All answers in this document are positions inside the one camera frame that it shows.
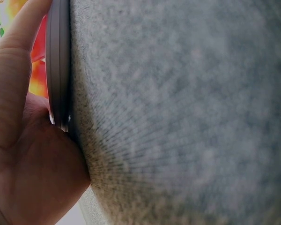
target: gray fabric surface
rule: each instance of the gray fabric surface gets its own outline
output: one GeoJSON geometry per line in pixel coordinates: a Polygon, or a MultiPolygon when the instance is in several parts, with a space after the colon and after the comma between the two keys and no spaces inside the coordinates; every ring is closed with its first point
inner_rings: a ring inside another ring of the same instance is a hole
{"type": "Polygon", "coordinates": [[[71,8],[74,119],[110,223],[281,225],[281,0],[71,8]]]}

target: hand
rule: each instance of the hand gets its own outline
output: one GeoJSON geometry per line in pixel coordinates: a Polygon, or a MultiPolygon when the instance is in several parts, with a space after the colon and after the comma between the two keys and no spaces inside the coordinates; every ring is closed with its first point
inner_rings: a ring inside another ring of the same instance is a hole
{"type": "Polygon", "coordinates": [[[29,0],[0,42],[0,225],[53,225],[89,186],[76,145],[28,94],[30,51],[52,0],[29,0]]]}

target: gray plastic rim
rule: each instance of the gray plastic rim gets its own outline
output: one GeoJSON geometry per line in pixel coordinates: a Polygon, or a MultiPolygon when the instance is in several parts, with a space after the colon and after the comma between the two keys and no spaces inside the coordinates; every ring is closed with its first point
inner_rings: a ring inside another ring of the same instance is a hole
{"type": "Polygon", "coordinates": [[[69,0],[53,0],[46,27],[46,76],[53,123],[67,130],[70,81],[69,0]]]}

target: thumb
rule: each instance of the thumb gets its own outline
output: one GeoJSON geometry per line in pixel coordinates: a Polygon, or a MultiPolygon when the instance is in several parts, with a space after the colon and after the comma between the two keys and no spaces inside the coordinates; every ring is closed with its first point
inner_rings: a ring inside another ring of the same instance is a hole
{"type": "Polygon", "coordinates": [[[52,0],[28,0],[0,41],[0,147],[19,135],[39,25],[52,0]]]}

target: colorful background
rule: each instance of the colorful background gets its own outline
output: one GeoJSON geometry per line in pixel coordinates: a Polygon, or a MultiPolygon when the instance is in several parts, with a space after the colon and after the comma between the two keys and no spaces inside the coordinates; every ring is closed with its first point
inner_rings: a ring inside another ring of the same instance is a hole
{"type": "MultiPolygon", "coordinates": [[[[4,0],[2,3],[0,3],[0,38],[8,30],[12,20],[26,1],[27,0],[4,0]]],[[[42,21],[31,53],[32,75],[29,91],[33,94],[48,98],[45,69],[46,21],[47,18],[45,17],[42,21]]]]}

